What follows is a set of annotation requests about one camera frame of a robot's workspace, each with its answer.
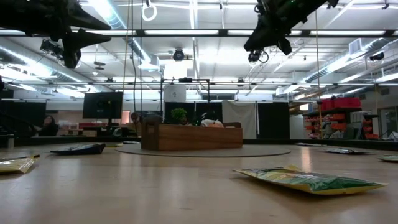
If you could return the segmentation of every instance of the round mat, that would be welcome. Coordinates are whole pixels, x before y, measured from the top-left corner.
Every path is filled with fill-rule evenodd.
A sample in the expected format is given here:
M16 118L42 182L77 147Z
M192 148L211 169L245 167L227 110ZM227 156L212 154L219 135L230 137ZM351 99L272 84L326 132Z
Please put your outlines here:
M270 145L245 145L241 149L213 149L200 151L150 151L141 149L141 145L124 145L116 148L119 152L173 157L257 157L278 156L290 153L290 150L280 146Z

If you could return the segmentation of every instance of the green plant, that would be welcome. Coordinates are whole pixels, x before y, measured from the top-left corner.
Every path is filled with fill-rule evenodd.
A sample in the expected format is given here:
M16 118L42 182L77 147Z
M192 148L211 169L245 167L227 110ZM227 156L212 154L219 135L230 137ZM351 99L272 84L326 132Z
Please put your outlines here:
M187 119L187 111L183 108L175 108L172 110L172 117L176 122L181 122Z

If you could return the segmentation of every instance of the wooden planter box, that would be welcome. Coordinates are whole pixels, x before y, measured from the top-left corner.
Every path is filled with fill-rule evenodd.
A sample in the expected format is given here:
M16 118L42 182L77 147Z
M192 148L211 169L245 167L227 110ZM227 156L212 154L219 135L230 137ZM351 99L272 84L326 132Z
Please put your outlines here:
M239 128L161 124L159 118L145 118L142 124L141 149L176 151L242 148L240 123L230 126Z

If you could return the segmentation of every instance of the potted plant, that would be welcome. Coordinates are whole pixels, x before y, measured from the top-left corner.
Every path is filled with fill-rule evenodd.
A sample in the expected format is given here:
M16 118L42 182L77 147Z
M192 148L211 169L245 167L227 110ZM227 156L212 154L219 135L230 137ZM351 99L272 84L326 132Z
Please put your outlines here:
M172 117L175 124L187 124L187 111L183 108L175 108L172 110Z

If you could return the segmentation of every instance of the computer monitor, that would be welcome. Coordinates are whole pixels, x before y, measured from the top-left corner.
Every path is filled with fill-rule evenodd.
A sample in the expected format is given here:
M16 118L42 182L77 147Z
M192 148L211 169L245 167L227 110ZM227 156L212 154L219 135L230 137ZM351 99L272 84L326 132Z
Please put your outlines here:
M86 93L83 105L83 119L120 119L123 93Z

